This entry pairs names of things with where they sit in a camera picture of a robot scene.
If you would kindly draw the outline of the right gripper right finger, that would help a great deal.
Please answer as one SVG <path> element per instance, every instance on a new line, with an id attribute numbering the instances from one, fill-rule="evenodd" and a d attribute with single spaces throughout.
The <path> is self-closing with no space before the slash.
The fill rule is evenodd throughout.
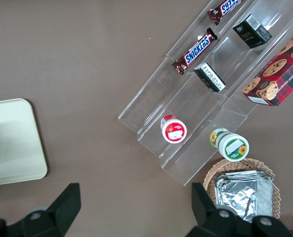
<path id="1" fill-rule="evenodd" d="M 201 183 L 191 185 L 192 210 L 197 221 L 188 237 L 291 237 L 291 231 L 278 219 L 257 216 L 246 222 L 224 208 L 216 208 Z"/>

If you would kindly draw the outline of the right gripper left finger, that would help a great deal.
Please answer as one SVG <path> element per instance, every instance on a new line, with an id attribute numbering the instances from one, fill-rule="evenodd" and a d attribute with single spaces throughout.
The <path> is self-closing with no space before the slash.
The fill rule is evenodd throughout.
<path id="1" fill-rule="evenodd" d="M 63 237 L 80 209 L 80 185 L 70 183 L 46 210 L 31 212 L 9 226 L 0 219 L 0 237 Z"/>

